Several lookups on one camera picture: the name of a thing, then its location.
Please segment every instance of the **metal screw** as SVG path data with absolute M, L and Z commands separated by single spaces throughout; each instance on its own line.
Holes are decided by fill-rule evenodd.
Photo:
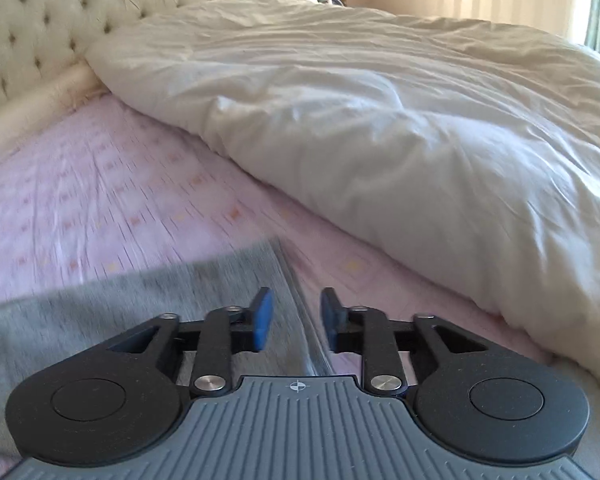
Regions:
M 193 385 L 203 392 L 216 392 L 226 386 L 226 381 L 217 375 L 203 375 L 198 377 Z
M 392 392 L 402 386 L 402 381 L 393 375 L 376 375 L 371 385 L 382 392 Z

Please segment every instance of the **white duvet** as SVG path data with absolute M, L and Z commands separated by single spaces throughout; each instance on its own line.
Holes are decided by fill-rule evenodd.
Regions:
M 600 380 L 600 58 L 543 32 L 223 0 L 88 61 L 132 107 Z

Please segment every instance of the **patterned bedsheet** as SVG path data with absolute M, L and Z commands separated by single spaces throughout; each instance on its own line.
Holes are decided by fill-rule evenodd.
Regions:
M 0 301 L 199 260 L 270 236 L 282 238 L 316 319 L 321 288 L 334 286 L 345 304 L 367 304 L 394 319 L 432 312 L 547 358 L 503 320 L 112 96 L 81 108 L 0 166 Z M 334 365 L 352 373 L 358 360 L 335 356 Z M 0 473 L 8 463 L 0 461 Z

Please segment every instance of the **crosshair symbol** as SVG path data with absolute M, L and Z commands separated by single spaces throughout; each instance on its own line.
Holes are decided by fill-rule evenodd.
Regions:
M 300 381 L 296 381 L 295 383 L 291 383 L 289 387 L 295 391 L 296 393 L 301 392 L 305 388 L 308 388 L 307 384 L 301 383 Z

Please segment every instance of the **gray fabric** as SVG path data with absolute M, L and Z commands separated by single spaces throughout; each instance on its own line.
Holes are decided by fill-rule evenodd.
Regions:
M 4 405 L 27 376 L 163 312 L 197 320 L 220 306 L 248 306 L 261 286 L 275 294 L 267 347 L 259 354 L 235 356 L 235 375 L 332 374 L 277 241 L 211 262 L 127 274 L 1 303 L 0 452 L 16 453 Z

